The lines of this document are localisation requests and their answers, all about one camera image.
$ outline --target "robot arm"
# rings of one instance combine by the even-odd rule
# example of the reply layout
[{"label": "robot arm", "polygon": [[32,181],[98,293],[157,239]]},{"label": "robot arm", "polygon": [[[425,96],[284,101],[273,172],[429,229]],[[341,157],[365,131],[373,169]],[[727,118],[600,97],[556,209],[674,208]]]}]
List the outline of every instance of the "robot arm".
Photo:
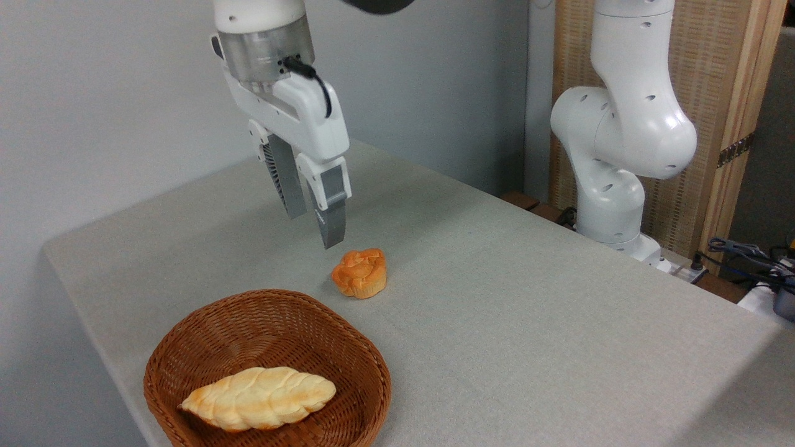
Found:
[{"label": "robot arm", "polygon": [[[344,0],[390,14],[413,0]],[[334,88],[315,59],[304,0],[214,0],[215,53],[235,102],[249,117],[260,161],[268,165],[288,216],[306,212],[301,177],[312,195],[326,248],[345,236],[351,182],[343,154],[347,128]]]},{"label": "robot arm", "polygon": [[577,182],[577,231],[657,265],[640,233],[645,193],[635,174],[668,179],[696,152],[696,129],[673,93],[668,50],[674,0],[596,0],[591,62],[607,89],[574,87],[552,129]]}]

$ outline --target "wooden panel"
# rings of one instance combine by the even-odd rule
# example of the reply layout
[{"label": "wooden panel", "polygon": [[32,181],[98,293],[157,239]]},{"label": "wooden panel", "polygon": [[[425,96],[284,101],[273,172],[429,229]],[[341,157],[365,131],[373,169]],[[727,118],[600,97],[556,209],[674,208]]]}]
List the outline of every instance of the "wooden panel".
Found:
[{"label": "wooden panel", "polygon": [[[755,127],[756,101],[761,103],[764,92],[764,86],[759,84],[766,80],[772,60],[772,54],[758,51],[769,40],[761,31],[767,30],[776,14],[781,23],[784,11],[779,6],[785,1],[677,1],[669,66],[677,98],[696,124],[698,147],[692,164],[680,176],[668,181],[642,179],[646,188],[642,230],[680,255],[692,255],[708,227],[717,228],[719,222],[725,226],[722,216],[708,220],[708,215],[727,206],[733,210],[736,192],[732,198],[722,200],[714,195],[725,187],[722,176],[742,176],[744,165],[738,158],[731,163],[737,163],[736,167],[718,173],[718,156],[723,148]],[[557,3],[553,85],[556,97],[570,87],[602,85],[589,57],[592,15],[592,0]],[[737,30],[742,30],[740,35],[744,38],[738,38]],[[550,203],[558,208],[575,205],[574,175],[556,139],[550,160]]]},{"label": "wooden panel", "polygon": [[[738,75],[732,88],[723,147],[744,138],[756,128],[786,4],[786,0],[765,0],[753,5]],[[707,249],[712,237],[729,236],[747,160],[748,154],[744,154],[718,168],[715,173],[700,236],[699,248],[702,251]]]}]

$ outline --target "wicker basket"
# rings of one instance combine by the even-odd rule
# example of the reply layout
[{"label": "wicker basket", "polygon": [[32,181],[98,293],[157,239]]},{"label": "wicker basket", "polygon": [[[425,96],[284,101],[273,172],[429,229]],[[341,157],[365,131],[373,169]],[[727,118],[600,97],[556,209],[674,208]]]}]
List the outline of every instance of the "wicker basket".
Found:
[{"label": "wicker basket", "polygon": [[[322,375],[337,393],[322,410],[276,430],[227,433],[176,406],[191,391],[249,367]],[[144,395],[174,445],[370,445],[386,420],[390,373],[378,349],[317,300],[254,290],[188,315],[146,365]]]}]

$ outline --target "black wire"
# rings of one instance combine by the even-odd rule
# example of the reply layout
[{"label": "black wire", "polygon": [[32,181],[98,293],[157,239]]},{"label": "black wire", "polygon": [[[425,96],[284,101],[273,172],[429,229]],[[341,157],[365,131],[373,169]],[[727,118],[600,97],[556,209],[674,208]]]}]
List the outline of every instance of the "black wire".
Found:
[{"label": "black wire", "polygon": [[736,274],[740,274],[740,275],[742,275],[742,276],[744,276],[746,278],[755,279],[758,282],[765,282],[765,283],[767,283],[767,284],[769,284],[771,286],[781,287],[782,289],[784,289],[784,290],[786,290],[786,291],[788,291],[790,293],[795,293],[795,286],[792,283],[789,283],[789,282],[786,282],[786,281],[776,281],[775,279],[773,279],[771,277],[760,276],[760,275],[757,275],[757,274],[748,273],[746,271],[737,270],[734,267],[729,266],[727,264],[724,264],[721,261],[718,261],[716,259],[710,258],[709,256],[707,256],[706,254],[704,254],[704,253],[702,253],[700,251],[697,251],[696,253],[698,255],[700,255],[702,258],[707,259],[709,262],[712,262],[713,264],[716,264],[717,266],[721,266],[721,267],[723,267],[723,268],[725,268],[725,269],[727,269],[727,270],[729,270],[731,272],[734,272]]},{"label": "black wire", "polygon": [[326,118],[332,116],[332,98],[328,94],[328,89],[326,88],[326,84],[317,75],[317,71],[313,66],[310,64],[305,64],[298,60],[296,57],[288,56],[282,62],[288,70],[291,72],[295,72],[308,80],[316,80],[318,84],[320,84],[320,89],[323,90],[323,97],[326,99]]},{"label": "black wire", "polygon": [[317,83],[320,84],[320,88],[323,89],[323,97],[326,99],[326,118],[332,116],[332,98],[328,95],[328,89],[326,88],[326,84],[324,84],[323,80],[320,76],[315,73],[315,79]]}]

